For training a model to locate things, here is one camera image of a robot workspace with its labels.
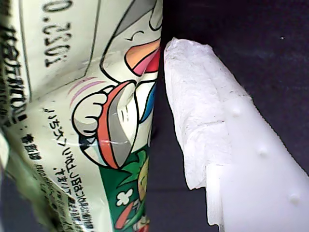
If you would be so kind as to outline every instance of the cartoon mouth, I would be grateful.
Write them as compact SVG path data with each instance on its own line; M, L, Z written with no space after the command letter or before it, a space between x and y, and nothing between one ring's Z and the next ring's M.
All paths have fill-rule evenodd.
M126 161L132 149L120 124L117 105L126 86L132 84L126 81L116 86L108 95L103 112L98 121L98 143L103 160L114 169L120 168Z
M157 72L160 61L159 46L160 39L131 47L125 56L126 65L137 76Z

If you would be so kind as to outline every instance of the plastic packaging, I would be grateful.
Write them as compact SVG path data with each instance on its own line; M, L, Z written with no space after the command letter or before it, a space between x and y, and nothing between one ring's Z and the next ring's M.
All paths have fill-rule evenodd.
M209 45L174 38L165 83L188 187L220 232L309 231L309 176Z
M148 231L162 0L1 3L6 170L38 221L53 232Z

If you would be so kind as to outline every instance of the cartoon eye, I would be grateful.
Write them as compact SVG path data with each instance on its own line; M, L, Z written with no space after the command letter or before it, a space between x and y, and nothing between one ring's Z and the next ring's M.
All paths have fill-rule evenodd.
M125 39L125 40L128 40L128 41L133 41L133 37L134 37L136 34L138 34L138 33L145 34L145 32L144 32L144 31L139 30L139 31L136 31L136 32L132 35L132 37L131 37L130 39Z

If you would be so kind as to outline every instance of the cartoon hand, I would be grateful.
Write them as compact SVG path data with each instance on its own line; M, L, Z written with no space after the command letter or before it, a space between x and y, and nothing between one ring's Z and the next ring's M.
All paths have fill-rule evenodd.
M75 129L86 137L93 137L98 128L98 118L102 114L107 95L103 92L92 94L82 100L73 112Z

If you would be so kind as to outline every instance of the white tissue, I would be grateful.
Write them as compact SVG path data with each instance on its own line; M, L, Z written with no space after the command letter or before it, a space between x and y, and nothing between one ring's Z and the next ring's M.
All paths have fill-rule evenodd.
M309 177L208 45L173 39L167 96L190 189L225 232L308 232Z

